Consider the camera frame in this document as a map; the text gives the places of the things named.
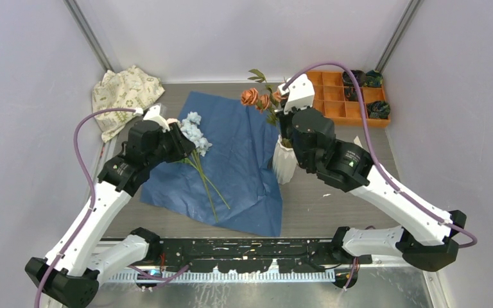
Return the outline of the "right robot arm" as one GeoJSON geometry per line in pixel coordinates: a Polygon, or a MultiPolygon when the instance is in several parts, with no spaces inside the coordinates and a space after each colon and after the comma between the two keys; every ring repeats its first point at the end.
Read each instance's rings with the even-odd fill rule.
{"type": "Polygon", "coordinates": [[[465,226],[463,212],[440,210],[422,198],[413,203],[415,194],[394,181],[361,146],[337,139],[333,121],[318,110],[278,111],[277,119],[299,167],[326,185],[371,203],[399,223],[386,229],[338,228],[330,247],[336,262],[385,255],[436,272],[457,259],[460,245],[453,237],[465,226]]]}

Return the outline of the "blue wrapping paper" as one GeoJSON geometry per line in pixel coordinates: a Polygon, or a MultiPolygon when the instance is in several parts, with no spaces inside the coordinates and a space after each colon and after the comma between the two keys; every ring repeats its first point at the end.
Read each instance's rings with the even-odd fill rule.
{"type": "Polygon", "coordinates": [[[205,176],[186,162],[161,163],[141,188],[143,203],[199,222],[255,235],[281,234],[283,200],[269,163],[276,127],[239,100],[190,92],[178,116],[201,117],[200,131],[212,144],[201,157],[205,176]]]}

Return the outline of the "orange rose stem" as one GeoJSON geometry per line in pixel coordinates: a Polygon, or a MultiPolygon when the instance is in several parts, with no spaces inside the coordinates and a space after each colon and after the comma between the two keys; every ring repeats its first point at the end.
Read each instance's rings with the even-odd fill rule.
{"type": "Polygon", "coordinates": [[[277,90],[273,89],[265,77],[258,69],[251,69],[252,74],[248,79],[257,83],[263,83],[264,88],[268,91],[267,94],[261,94],[256,88],[244,90],[241,93],[240,102],[243,106],[254,107],[261,114],[266,114],[266,122],[274,127],[279,127],[279,120],[276,115],[276,110],[281,106],[284,97],[277,90]]]}

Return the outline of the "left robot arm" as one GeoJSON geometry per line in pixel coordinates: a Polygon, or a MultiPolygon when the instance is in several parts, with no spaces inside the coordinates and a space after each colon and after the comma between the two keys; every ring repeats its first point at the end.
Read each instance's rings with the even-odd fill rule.
{"type": "Polygon", "coordinates": [[[163,162],[178,162],[194,149],[176,119],[136,122],[121,152],[104,164],[87,204],[63,238],[45,257],[32,257],[26,264],[37,291],[64,307],[87,307],[100,285],[125,267],[158,262],[163,251],[160,237],[142,227],[97,256],[93,251],[151,170],[163,162]]]}

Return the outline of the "light blue flower stem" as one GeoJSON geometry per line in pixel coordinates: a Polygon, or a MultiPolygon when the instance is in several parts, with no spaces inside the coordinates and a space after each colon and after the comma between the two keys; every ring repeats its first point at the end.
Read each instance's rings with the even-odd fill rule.
{"type": "Polygon", "coordinates": [[[187,140],[191,141],[195,149],[187,157],[181,160],[182,163],[192,166],[200,175],[202,183],[211,206],[211,210],[214,216],[215,222],[219,222],[219,216],[216,210],[215,202],[212,199],[212,190],[218,195],[220,200],[224,203],[225,207],[230,210],[231,206],[226,201],[220,190],[214,185],[214,183],[209,179],[203,170],[202,157],[205,157],[212,147],[212,143],[209,142],[207,137],[200,129],[202,123],[202,117],[198,112],[189,112],[186,117],[177,122],[182,135],[186,137],[187,140]]]}

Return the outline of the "beige printed ribbon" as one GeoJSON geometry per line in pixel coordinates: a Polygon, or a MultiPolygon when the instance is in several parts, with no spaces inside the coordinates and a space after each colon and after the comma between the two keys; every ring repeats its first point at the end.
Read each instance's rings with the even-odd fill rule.
{"type": "Polygon", "coordinates": [[[355,145],[359,146],[360,148],[363,148],[363,145],[362,145],[362,143],[361,143],[361,141],[360,141],[360,138],[359,138],[358,136],[356,136],[356,137],[354,138],[353,143],[354,143],[355,145]]]}

